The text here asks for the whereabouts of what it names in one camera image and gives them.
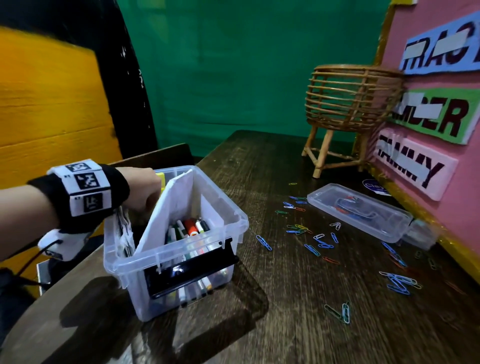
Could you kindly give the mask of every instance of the wicker basket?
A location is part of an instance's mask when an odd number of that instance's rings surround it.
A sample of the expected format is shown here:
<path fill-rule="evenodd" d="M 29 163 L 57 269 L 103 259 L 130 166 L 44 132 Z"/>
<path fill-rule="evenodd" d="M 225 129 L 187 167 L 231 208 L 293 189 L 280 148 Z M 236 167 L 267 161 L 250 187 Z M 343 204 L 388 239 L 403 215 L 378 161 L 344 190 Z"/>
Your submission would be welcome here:
<path fill-rule="evenodd" d="M 365 132 L 385 121 L 400 100 L 403 73 L 376 66 L 318 66 L 307 91 L 307 121 L 317 127 Z"/>

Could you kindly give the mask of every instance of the hand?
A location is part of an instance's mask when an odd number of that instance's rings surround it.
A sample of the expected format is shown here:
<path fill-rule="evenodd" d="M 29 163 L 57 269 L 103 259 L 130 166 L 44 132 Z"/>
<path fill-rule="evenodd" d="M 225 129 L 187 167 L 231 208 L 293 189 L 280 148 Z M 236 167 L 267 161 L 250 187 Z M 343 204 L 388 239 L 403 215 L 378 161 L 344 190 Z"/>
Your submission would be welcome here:
<path fill-rule="evenodd" d="M 151 168 L 118 167 L 130 187 L 130 195 L 123 205 L 138 212 L 148 212 L 155 204 L 162 190 L 162 180 Z"/>

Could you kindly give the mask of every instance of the green fabric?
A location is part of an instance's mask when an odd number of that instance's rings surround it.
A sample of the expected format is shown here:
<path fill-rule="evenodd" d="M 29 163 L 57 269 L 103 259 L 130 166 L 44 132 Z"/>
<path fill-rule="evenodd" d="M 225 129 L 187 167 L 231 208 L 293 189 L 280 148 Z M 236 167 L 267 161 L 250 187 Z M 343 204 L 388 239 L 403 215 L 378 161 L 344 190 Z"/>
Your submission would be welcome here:
<path fill-rule="evenodd" d="M 389 2 L 118 0 L 159 146 L 205 156 L 239 129 L 306 138 L 314 67 L 371 64 Z"/>

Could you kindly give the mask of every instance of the white paper clip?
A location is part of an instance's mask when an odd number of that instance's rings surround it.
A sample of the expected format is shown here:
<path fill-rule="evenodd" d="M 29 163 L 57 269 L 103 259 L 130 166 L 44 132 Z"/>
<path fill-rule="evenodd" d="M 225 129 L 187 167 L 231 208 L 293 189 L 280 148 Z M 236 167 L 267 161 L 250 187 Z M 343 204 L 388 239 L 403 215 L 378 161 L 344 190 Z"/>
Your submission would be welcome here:
<path fill-rule="evenodd" d="M 336 230 L 340 230 L 340 226 L 342 226 L 342 224 L 340 224 L 339 222 L 335 222 L 333 224 L 330 224 L 330 226 L 335 226 Z"/>

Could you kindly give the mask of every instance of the green name sign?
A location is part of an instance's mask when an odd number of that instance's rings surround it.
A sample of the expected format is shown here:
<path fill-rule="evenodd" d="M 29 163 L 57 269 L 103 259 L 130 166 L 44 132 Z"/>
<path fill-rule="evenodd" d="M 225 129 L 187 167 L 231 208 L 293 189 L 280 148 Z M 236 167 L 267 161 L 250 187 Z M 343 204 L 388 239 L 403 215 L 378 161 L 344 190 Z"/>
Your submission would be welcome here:
<path fill-rule="evenodd" d="M 391 119 L 396 124 L 450 143 L 467 144 L 480 117 L 480 90 L 410 89 L 396 111 Z"/>

